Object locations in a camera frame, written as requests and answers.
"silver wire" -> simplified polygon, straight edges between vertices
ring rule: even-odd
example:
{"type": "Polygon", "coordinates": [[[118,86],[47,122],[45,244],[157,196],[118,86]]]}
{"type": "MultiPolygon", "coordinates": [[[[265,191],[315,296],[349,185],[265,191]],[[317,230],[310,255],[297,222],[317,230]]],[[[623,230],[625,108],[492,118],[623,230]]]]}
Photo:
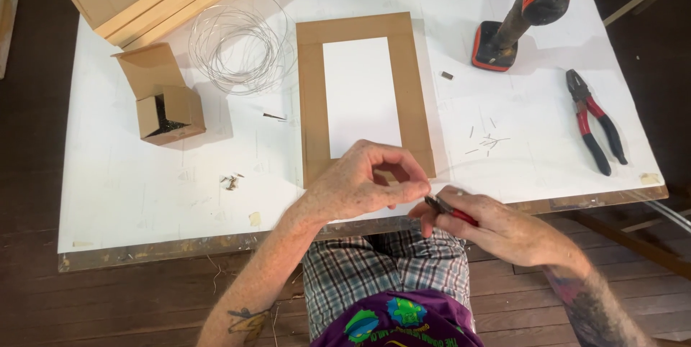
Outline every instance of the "silver wire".
{"type": "Polygon", "coordinates": [[[229,5],[209,7],[197,16],[191,28],[192,62],[215,87],[230,95],[273,90],[297,62],[289,39],[294,21],[275,0],[266,0],[280,12],[276,14],[276,29],[272,28],[254,7],[255,1],[233,0],[229,5]],[[232,65],[236,51],[240,54],[234,59],[240,62],[232,65]]]}

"orange drill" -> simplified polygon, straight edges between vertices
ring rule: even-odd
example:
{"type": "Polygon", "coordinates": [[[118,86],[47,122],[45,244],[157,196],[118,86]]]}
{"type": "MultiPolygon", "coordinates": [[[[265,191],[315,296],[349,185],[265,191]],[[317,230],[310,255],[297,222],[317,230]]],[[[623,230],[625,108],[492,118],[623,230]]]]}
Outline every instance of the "orange drill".
{"type": "Polygon", "coordinates": [[[513,66],[518,39],[530,26],[557,21],[566,14],[569,0],[516,0],[504,22],[482,22],[475,34],[473,65],[505,72],[513,66]]]}

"wire cutters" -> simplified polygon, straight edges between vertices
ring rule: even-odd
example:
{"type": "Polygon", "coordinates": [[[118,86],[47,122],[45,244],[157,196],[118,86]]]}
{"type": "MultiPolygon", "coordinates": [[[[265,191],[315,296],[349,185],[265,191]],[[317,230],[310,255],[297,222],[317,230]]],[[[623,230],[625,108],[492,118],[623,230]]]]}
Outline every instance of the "wire cutters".
{"type": "Polygon", "coordinates": [[[588,90],[588,85],[583,81],[583,78],[581,78],[575,70],[571,69],[566,72],[566,85],[569,87],[569,92],[574,98],[578,128],[581,130],[583,141],[585,141],[585,145],[588,146],[588,150],[590,150],[595,158],[595,163],[598,165],[600,172],[604,175],[610,175],[611,167],[609,167],[609,162],[607,157],[605,157],[605,153],[603,153],[602,148],[600,148],[600,145],[598,145],[598,142],[595,141],[593,134],[590,132],[588,111],[593,114],[605,130],[605,134],[609,141],[609,147],[614,156],[619,159],[619,163],[622,165],[628,164],[626,157],[624,157],[624,149],[621,146],[621,139],[619,139],[617,128],[614,127],[614,123],[609,119],[609,116],[607,116],[600,106],[595,103],[592,94],[588,90]]]}
{"type": "Polygon", "coordinates": [[[435,195],[428,194],[425,196],[425,202],[427,205],[430,207],[434,208],[437,213],[447,213],[449,215],[452,215],[454,218],[459,218],[467,223],[470,223],[471,225],[478,226],[478,221],[471,218],[471,216],[459,209],[455,209],[451,205],[447,204],[446,201],[442,200],[441,198],[438,198],[435,195]]]}

